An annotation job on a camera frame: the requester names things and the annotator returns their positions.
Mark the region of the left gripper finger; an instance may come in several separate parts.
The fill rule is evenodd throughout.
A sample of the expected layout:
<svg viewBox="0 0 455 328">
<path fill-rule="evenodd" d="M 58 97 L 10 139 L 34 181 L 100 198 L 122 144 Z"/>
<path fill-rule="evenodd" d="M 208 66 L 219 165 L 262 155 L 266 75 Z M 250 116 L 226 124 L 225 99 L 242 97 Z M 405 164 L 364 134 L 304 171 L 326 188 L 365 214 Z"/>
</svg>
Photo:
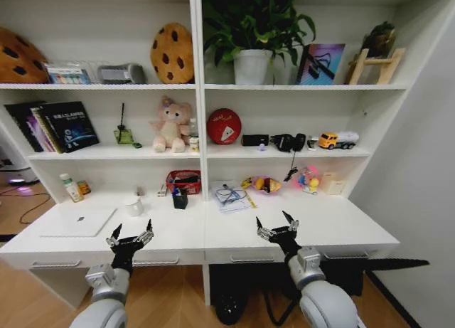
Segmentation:
<svg viewBox="0 0 455 328">
<path fill-rule="evenodd" d="M 112 232 L 111 236 L 106 239 L 106 242 L 109 247 L 113 248 L 116 245 L 119 245 L 118 237 L 122 229 L 122 224 L 120 223 Z"/>
<path fill-rule="evenodd" d="M 138 241 L 143 244 L 147 244 L 152 240 L 153 237 L 154 237 L 153 227 L 151 224 L 151 219 L 149 219 L 146 225 L 146 230 L 140 236 L 138 236 Z"/>
</svg>

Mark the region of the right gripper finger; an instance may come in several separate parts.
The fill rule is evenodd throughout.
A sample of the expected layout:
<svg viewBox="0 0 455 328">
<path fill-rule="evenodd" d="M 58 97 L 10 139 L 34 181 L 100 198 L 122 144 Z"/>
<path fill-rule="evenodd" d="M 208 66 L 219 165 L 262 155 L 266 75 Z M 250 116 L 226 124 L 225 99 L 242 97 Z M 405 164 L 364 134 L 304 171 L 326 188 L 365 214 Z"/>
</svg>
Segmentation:
<svg viewBox="0 0 455 328">
<path fill-rule="evenodd" d="M 272 231 L 268 228 L 264 228 L 261 221 L 256 217 L 257 224 L 257 235 L 262 239 L 270 239 L 272 237 Z"/>
<path fill-rule="evenodd" d="M 285 219 L 288 221 L 289 226 L 288 226 L 288 231 L 297 231 L 299 227 L 299 221 L 295 220 L 290 214 L 288 214 L 285 211 L 282 211 L 284 214 Z"/>
</svg>

